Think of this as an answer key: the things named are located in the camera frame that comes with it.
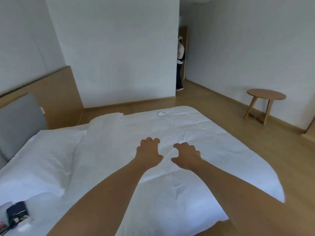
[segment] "white duvet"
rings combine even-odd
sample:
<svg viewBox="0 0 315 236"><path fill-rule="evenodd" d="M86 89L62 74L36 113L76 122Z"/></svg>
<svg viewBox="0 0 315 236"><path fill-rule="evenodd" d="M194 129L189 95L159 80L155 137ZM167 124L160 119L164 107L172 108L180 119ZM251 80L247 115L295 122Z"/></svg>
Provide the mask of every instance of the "white duvet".
<svg viewBox="0 0 315 236"><path fill-rule="evenodd" d="M175 107L91 121L78 145L65 195L41 194L26 203L35 220L24 236L46 235L85 193L130 162L141 139L159 138L163 161L141 178L116 235L194 235L228 217L207 186L171 162L173 144L195 145L202 158L284 202L277 174L244 144L191 107ZM16 231L7 234L21 235Z"/></svg>

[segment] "dark pants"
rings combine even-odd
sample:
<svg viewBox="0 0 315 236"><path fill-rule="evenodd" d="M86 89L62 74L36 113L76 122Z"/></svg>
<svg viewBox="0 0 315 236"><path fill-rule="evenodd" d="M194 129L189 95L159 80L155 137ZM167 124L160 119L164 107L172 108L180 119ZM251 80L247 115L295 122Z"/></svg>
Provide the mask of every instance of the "dark pants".
<svg viewBox="0 0 315 236"><path fill-rule="evenodd" d="M182 89L183 85L181 84L180 78L180 69L183 64L177 64L177 73L176 73L176 89Z"/></svg>

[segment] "person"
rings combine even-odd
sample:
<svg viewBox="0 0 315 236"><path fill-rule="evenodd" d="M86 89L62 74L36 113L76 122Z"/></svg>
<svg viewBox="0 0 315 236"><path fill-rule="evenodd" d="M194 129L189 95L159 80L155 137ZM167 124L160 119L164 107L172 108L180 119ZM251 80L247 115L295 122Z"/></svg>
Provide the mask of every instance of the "person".
<svg viewBox="0 0 315 236"><path fill-rule="evenodd" d="M183 90L183 85L181 83L181 78L180 78L180 70L183 65L184 61L184 53L185 53L185 48L183 45L183 37L178 38L178 47L177 47L177 72L176 72L176 91Z"/></svg>
<svg viewBox="0 0 315 236"><path fill-rule="evenodd" d="M48 236L114 236L140 178L163 159L157 150L159 142L157 138L142 140L135 158L85 194ZM312 219L303 218L262 190L203 160L194 146L177 143L174 147L178 157L171 161L199 176L244 235L315 234Z"/></svg>

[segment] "wooden floor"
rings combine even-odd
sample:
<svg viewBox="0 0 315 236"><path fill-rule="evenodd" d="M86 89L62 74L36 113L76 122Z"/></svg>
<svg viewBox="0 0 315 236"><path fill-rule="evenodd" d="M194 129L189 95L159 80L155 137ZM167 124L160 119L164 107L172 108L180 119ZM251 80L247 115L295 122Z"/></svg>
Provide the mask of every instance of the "wooden floor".
<svg viewBox="0 0 315 236"><path fill-rule="evenodd" d="M81 124L114 112L125 115L175 106L191 106L231 133L265 159L277 172L293 210L315 219L315 144L301 132L269 119L263 126L256 120L243 120L246 107L228 100L192 82L184 81L184 90L174 99L86 109ZM199 235L240 235L230 221L219 222Z"/></svg>

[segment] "ceiling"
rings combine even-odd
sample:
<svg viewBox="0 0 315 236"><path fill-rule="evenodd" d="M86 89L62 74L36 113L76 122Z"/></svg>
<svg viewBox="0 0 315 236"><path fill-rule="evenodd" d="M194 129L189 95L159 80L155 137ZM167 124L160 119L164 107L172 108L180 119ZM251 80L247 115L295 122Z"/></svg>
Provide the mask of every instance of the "ceiling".
<svg viewBox="0 0 315 236"><path fill-rule="evenodd" d="M180 0L180 8L179 14L181 15L183 12L187 10L194 3L207 3L213 0Z"/></svg>

